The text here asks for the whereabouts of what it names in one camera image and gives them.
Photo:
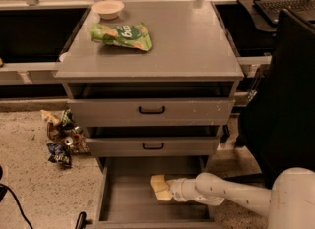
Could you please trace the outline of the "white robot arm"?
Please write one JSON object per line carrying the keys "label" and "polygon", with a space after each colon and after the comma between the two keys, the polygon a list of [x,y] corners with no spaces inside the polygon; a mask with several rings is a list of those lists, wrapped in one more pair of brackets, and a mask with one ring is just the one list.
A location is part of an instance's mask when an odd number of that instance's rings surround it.
{"label": "white robot arm", "polygon": [[150,185],[158,200],[192,200],[211,206],[230,200],[267,217],[267,229],[315,229],[315,172],[308,169],[285,170],[270,189],[230,182],[211,173],[170,180],[153,175]]}

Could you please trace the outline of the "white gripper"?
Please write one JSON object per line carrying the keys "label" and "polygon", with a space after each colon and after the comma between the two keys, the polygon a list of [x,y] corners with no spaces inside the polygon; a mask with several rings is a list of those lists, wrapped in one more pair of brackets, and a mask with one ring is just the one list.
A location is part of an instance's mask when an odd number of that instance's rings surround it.
{"label": "white gripper", "polygon": [[196,181],[194,179],[180,178],[174,180],[167,180],[169,191],[155,192],[155,196],[161,201],[171,201],[172,199],[179,202],[187,202],[194,200],[197,196]]}

